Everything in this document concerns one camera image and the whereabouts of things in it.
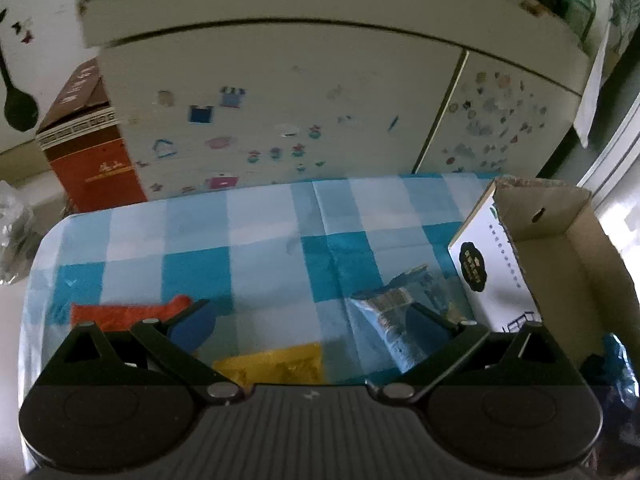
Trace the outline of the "red orange snack bag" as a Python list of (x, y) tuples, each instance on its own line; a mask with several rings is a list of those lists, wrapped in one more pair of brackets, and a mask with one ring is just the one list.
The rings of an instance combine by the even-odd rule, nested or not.
[(146, 318), (167, 321), (192, 304), (186, 295), (175, 296), (167, 304), (72, 304), (70, 324), (93, 322), (104, 332), (120, 332)]

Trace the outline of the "shiny blue snack bag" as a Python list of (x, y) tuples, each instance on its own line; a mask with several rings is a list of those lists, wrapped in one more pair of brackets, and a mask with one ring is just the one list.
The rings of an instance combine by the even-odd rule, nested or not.
[(580, 374), (606, 411), (621, 406), (633, 412), (639, 404), (639, 382), (626, 347), (613, 333), (602, 338), (603, 353), (591, 353), (579, 367)]

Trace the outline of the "silver foil snack bag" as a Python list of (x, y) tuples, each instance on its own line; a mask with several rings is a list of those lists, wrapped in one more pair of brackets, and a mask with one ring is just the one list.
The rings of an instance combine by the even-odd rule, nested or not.
[(378, 334), (401, 373), (422, 363), (452, 339), (474, 315), (439, 272), (417, 266), (388, 284), (348, 298)]

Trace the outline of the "yellow waffle snack bag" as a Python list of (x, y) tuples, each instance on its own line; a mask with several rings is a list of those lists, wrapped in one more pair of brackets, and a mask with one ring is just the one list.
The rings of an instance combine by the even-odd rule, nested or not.
[(318, 342), (284, 349), (230, 356), (213, 362), (213, 369), (245, 390), (258, 384), (324, 385), (326, 373)]

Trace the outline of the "white cardboard box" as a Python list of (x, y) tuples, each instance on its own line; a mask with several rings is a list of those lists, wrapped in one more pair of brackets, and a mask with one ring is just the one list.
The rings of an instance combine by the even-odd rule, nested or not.
[(550, 330), (576, 364), (615, 335), (639, 363), (639, 300), (592, 194), (561, 181), (492, 180), (448, 245), (476, 320), (497, 333)]

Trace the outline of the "crumpled white plastic bag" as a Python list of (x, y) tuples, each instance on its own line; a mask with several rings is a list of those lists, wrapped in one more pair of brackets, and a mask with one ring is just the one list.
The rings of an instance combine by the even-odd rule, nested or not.
[(40, 244), (32, 206), (8, 182), (1, 182), (0, 278), (11, 285), (28, 273)]

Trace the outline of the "blue checkered tablecloth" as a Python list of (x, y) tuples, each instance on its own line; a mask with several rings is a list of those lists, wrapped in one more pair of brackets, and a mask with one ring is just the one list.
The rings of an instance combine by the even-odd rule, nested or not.
[(320, 344), (331, 384), (385, 382), (397, 367), (348, 303), (425, 266), (454, 301), (448, 244), (489, 174), (427, 174), (235, 188), (74, 214), (43, 237), (26, 288), (18, 390), (72, 327), (74, 304), (206, 299), (213, 335), (198, 357)]

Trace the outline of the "red brown carton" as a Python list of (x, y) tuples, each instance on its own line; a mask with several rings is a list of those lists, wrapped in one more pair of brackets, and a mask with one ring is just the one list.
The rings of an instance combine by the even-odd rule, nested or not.
[(146, 201), (94, 58), (66, 81), (36, 141), (76, 211)]

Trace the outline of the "white sticker cabinet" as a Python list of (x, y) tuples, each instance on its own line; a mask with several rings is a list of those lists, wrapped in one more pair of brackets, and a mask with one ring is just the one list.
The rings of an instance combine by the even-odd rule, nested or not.
[(508, 0), (78, 0), (149, 200), (302, 179), (533, 177), (588, 56)]

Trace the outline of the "hanging plant print cloth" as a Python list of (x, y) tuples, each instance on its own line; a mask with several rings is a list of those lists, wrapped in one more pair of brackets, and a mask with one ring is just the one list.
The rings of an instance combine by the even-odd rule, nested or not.
[(591, 70), (573, 122), (582, 148), (588, 148), (605, 81), (612, 75), (639, 27), (639, 0), (596, 0), (596, 5), (596, 15), (584, 42)]

